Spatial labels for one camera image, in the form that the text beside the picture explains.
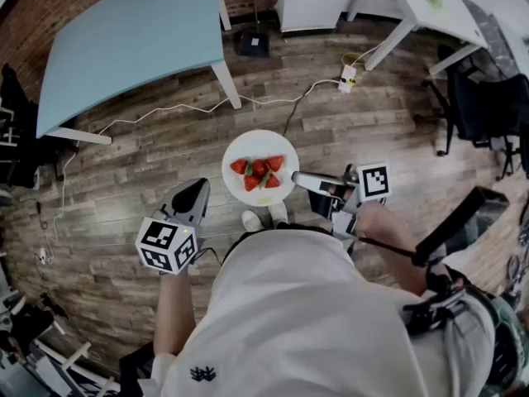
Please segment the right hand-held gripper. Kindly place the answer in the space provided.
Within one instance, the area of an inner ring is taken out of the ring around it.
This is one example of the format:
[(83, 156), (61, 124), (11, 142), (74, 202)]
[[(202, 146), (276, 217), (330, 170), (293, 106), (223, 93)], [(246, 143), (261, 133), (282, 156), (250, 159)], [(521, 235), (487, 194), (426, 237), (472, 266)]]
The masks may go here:
[(388, 164), (376, 163), (346, 167), (341, 177), (294, 171), (292, 181), (308, 191), (311, 210), (331, 221), (338, 238), (356, 236), (360, 207), (369, 201), (384, 205), (391, 195)]

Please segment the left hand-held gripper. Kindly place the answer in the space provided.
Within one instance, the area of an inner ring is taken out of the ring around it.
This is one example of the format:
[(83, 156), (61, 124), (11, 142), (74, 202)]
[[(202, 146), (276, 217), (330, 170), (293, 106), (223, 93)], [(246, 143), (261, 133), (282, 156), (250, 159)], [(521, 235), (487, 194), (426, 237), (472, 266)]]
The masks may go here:
[(210, 183), (205, 178), (188, 180), (164, 196), (161, 208), (143, 219), (136, 237), (145, 267), (177, 275), (195, 262), (209, 197)]

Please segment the person's right hand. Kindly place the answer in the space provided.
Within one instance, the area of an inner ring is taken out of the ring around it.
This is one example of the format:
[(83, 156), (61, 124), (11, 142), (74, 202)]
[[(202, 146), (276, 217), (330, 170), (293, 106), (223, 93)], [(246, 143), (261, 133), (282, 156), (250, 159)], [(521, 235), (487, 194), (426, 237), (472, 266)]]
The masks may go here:
[(355, 230), (358, 237), (382, 241), (395, 237), (398, 227), (397, 216), (379, 202), (364, 203), (357, 213)]

